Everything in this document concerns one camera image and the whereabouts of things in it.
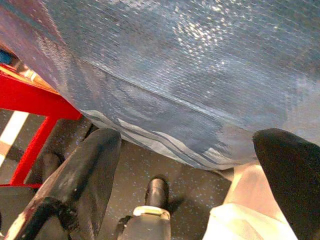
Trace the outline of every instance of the floor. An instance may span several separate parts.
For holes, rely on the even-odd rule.
[[[12,112],[0,109],[0,134]],[[21,155],[27,147],[43,117],[30,114],[10,151],[0,167],[0,183],[7,183]],[[90,122],[62,121],[54,136],[46,143],[42,154],[56,152],[62,159],[90,130]],[[200,240],[206,230],[210,209],[223,203],[230,181],[220,175],[195,169],[177,161],[122,141],[119,164],[115,173],[113,190],[98,240],[113,240],[119,219],[132,215],[133,209],[144,204],[149,180],[164,176],[170,186],[171,239]],[[30,181],[39,179],[29,176]]]

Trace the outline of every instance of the red metal frame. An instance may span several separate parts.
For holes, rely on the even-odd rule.
[[[7,70],[12,68],[0,64]],[[39,188],[41,184],[24,184],[52,129],[59,119],[78,120],[82,115],[62,96],[12,77],[0,70],[0,109],[46,116],[23,154],[10,184],[0,187],[24,186]]]

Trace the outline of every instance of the speckled floor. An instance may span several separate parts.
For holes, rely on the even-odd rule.
[[[98,240],[113,240],[119,219],[143,205],[149,180],[164,175],[170,186],[172,240],[200,240],[211,208],[223,203],[230,181],[122,141],[113,190]]]

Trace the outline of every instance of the white stripe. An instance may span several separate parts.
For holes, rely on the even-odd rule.
[[[28,112],[23,111],[14,111],[9,122],[6,124],[2,134],[0,135],[0,142],[12,146],[14,144],[21,128],[25,124],[25,121],[28,117]],[[0,167],[6,158],[7,152],[5,155],[0,155]]]

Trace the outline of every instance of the red pole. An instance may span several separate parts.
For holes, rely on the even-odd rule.
[[[30,144],[25,150],[14,174],[11,179],[10,185],[20,186],[24,184],[24,181],[35,163],[39,152],[41,151],[43,145],[45,144],[48,136],[50,135],[52,129],[55,127],[58,119],[53,116],[47,116],[40,128],[37,130],[33,136]]]

